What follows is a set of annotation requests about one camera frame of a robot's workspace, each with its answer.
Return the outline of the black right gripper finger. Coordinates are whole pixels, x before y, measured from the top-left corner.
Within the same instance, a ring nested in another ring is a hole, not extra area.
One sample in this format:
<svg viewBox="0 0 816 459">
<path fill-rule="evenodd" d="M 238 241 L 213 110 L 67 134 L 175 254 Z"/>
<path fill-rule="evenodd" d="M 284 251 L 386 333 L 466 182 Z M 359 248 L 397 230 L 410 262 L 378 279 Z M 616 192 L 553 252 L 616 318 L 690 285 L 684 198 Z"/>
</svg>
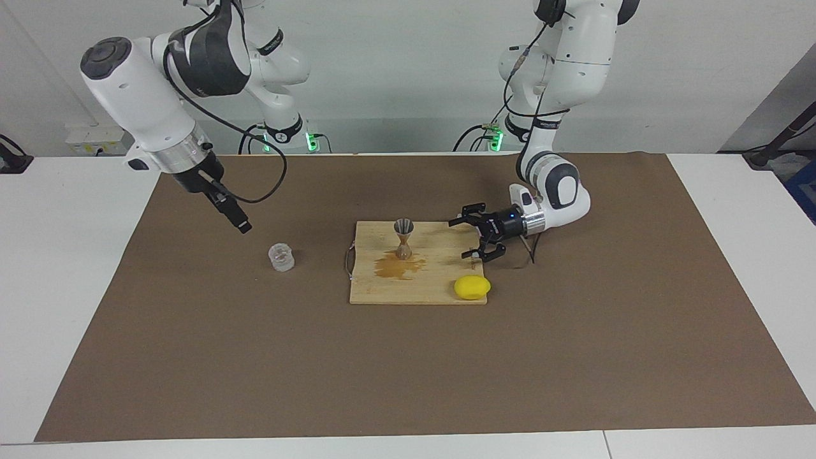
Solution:
<svg viewBox="0 0 816 459">
<path fill-rule="evenodd" d="M 248 233 L 252 230 L 252 224 L 248 216 L 243 212 L 235 198 L 212 186 L 207 189 L 207 198 L 215 209 L 227 218 L 239 232 Z"/>
</svg>

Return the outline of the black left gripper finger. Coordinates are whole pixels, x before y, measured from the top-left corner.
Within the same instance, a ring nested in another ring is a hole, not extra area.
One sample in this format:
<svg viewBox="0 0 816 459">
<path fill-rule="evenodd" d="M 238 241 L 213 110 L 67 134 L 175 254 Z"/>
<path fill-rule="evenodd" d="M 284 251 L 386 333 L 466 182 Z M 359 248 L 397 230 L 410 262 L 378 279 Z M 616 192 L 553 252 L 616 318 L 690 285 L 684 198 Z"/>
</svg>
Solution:
<svg viewBox="0 0 816 459">
<path fill-rule="evenodd" d="M 469 224 L 475 228 L 487 228 L 492 224 L 492 215 L 486 213 L 485 203 L 475 203 L 463 206 L 458 217 L 448 221 L 449 227 Z"/>
<path fill-rule="evenodd" d="M 507 247 L 501 242 L 480 239 L 478 248 L 462 253 L 462 259 L 480 259 L 481 263 L 489 263 L 493 259 L 501 258 Z"/>
</svg>

